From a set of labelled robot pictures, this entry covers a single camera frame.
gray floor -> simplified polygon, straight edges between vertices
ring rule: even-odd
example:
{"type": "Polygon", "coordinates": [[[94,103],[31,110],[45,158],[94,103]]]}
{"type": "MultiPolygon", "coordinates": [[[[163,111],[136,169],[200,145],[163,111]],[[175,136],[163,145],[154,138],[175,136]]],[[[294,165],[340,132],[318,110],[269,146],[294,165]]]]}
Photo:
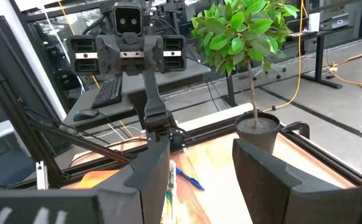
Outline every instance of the gray floor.
{"type": "MultiPolygon", "coordinates": [[[[325,60],[327,54],[327,60],[329,62],[339,62],[348,57],[362,54],[362,40],[330,49],[325,53],[325,60]]],[[[315,54],[304,57],[302,61],[304,72],[312,71],[315,65],[315,54]]],[[[282,64],[287,67],[287,72],[282,74],[282,79],[285,80],[267,85],[267,87],[288,98],[292,98],[297,86],[297,78],[289,77],[298,74],[298,60],[289,60],[282,64]]],[[[337,74],[347,80],[362,82],[362,58],[340,65],[337,74]]],[[[256,85],[262,85],[273,81],[275,81],[274,74],[270,73],[268,76],[261,77],[256,81],[256,85]]],[[[295,101],[362,131],[362,88],[343,83],[335,78],[331,79],[331,81],[341,83],[344,87],[340,90],[335,90],[330,87],[302,80],[300,91],[295,101]]],[[[225,79],[215,81],[214,85],[220,95],[226,93],[225,79]]],[[[247,80],[240,80],[238,77],[234,77],[234,87],[235,91],[245,90],[248,87],[248,82],[247,80]]],[[[210,86],[210,89],[218,109],[227,109],[227,105],[218,98],[219,95],[216,90],[212,86],[210,86]]],[[[256,97],[258,106],[262,109],[270,108],[272,105],[285,103],[261,90],[256,90],[256,97]]],[[[162,98],[168,109],[174,111],[173,115],[179,123],[216,112],[216,107],[211,101],[210,94],[205,84],[189,88],[188,90],[178,90],[166,94],[162,96],[162,98]]],[[[236,101],[239,104],[250,102],[250,92],[244,91],[236,94],[236,101]]],[[[278,116],[285,124],[294,121],[305,121],[311,127],[311,140],[362,173],[362,138],[292,105],[288,105],[271,113],[278,116]]],[[[137,121],[137,118],[133,117],[128,118],[123,122],[132,123],[131,126],[137,129],[141,128],[138,123],[133,123],[135,121],[137,121]]],[[[106,129],[108,129],[107,126],[101,126],[88,130],[88,132],[96,133],[99,131],[100,133],[97,135],[110,132],[102,131],[106,129]]],[[[131,128],[130,131],[132,131],[134,135],[139,134],[139,131],[134,128],[131,128]]],[[[103,136],[102,138],[111,142],[120,140],[115,133],[103,136]]],[[[84,149],[74,146],[71,150],[58,156],[57,162],[59,166],[61,168],[69,166],[74,155],[82,151],[84,151],[84,149]]]]}

desk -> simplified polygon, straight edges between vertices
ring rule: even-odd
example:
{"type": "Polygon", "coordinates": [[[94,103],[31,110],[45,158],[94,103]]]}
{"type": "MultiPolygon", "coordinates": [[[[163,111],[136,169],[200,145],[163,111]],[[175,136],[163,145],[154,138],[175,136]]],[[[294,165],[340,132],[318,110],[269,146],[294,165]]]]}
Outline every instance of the desk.
{"type": "MultiPolygon", "coordinates": [[[[306,79],[306,80],[310,80],[322,85],[326,85],[335,89],[340,89],[343,87],[343,85],[341,84],[337,84],[337,83],[333,83],[327,80],[322,80],[322,63],[323,63],[323,49],[325,46],[325,36],[326,35],[330,35],[330,34],[334,34],[336,32],[341,32],[344,30],[348,30],[348,29],[352,29],[354,28],[353,26],[347,26],[347,27],[342,27],[340,29],[335,29],[335,30],[329,30],[329,31],[319,31],[317,35],[313,35],[313,36],[305,36],[301,38],[301,41],[305,41],[305,40],[309,40],[309,39],[314,39],[316,38],[316,42],[317,42],[317,48],[316,48],[316,56],[315,56],[315,75],[314,77],[311,77],[309,75],[306,74],[301,74],[301,78],[306,79]]],[[[295,42],[298,41],[298,38],[294,38],[293,41],[291,42],[295,42]]],[[[221,98],[223,100],[225,100],[230,106],[234,107],[237,106],[236,102],[235,102],[235,96],[234,96],[234,88],[233,88],[233,79],[232,79],[232,74],[226,79],[226,86],[228,89],[228,94],[227,95],[222,95],[221,98]]]]}
{"type": "MultiPolygon", "coordinates": [[[[201,65],[193,60],[187,59],[187,69],[182,72],[156,73],[156,82],[159,86],[159,92],[180,88],[191,83],[200,82],[202,74],[210,72],[210,68],[201,65]]],[[[83,93],[72,109],[63,120],[64,124],[75,127],[79,130],[94,128],[107,124],[108,120],[101,115],[84,121],[73,121],[77,111],[90,109],[95,96],[100,92],[99,89],[89,90],[83,93]]],[[[99,108],[99,111],[105,114],[111,121],[129,118],[139,115],[141,126],[144,129],[144,107],[146,104],[146,93],[144,78],[142,75],[128,76],[123,74],[122,82],[122,101],[113,105],[99,108]]]]}
{"type": "MultiPolygon", "coordinates": [[[[181,128],[191,130],[222,119],[230,118],[251,109],[249,103],[224,111],[213,113],[179,124],[181,128]]],[[[177,219],[178,223],[251,223],[248,209],[239,188],[232,160],[232,142],[237,138],[232,133],[207,141],[187,149],[187,154],[176,152],[171,158],[185,173],[197,177],[206,191],[201,192],[183,178],[177,177],[177,219]]],[[[127,143],[120,150],[129,149],[144,142],[127,143]]],[[[291,143],[281,134],[278,135],[274,156],[308,172],[320,179],[341,188],[354,185],[341,175],[328,168],[318,159],[291,143]]],[[[95,153],[86,155],[74,165],[97,159],[95,153]]],[[[77,184],[67,188],[77,188],[77,184]]]]}

pen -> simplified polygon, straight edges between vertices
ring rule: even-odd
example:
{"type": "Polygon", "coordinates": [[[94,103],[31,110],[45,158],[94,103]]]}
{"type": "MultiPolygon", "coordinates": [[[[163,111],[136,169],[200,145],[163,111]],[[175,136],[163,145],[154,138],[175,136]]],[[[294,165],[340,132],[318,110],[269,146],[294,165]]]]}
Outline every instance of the pen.
{"type": "Polygon", "coordinates": [[[189,181],[193,186],[195,186],[197,189],[205,191],[205,189],[199,184],[199,181],[195,180],[192,177],[189,177],[187,174],[182,172],[179,168],[176,168],[177,174],[180,174],[183,178],[185,178],[187,181],[189,181]]]}

potted plant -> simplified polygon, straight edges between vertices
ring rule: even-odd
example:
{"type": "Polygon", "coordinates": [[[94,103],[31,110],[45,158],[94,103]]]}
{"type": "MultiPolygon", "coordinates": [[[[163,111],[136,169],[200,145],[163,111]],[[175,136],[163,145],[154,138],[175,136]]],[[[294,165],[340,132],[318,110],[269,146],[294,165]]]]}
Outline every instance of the potted plant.
{"type": "Polygon", "coordinates": [[[212,5],[192,18],[192,34],[199,39],[197,50],[205,53],[205,63],[228,76],[236,66],[247,66],[253,111],[236,120],[236,132],[269,153],[274,150],[279,120],[258,111],[250,62],[259,61],[269,70],[269,57],[284,56],[280,48],[291,34],[285,17],[296,18],[298,11],[284,0],[225,0],[224,6],[212,5]]]}

plant pot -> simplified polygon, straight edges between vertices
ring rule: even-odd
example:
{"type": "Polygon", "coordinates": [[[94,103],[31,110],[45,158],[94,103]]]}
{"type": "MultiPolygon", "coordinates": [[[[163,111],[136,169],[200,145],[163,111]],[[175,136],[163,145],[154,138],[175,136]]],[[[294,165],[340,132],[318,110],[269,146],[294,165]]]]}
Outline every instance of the plant pot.
{"type": "Polygon", "coordinates": [[[276,136],[281,128],[281,122],[274,115],[258,112],[259,128],[254,128],[253,119],[252,111],[236,119],[236,133],[240,139],[272,154],[276,136]]]}

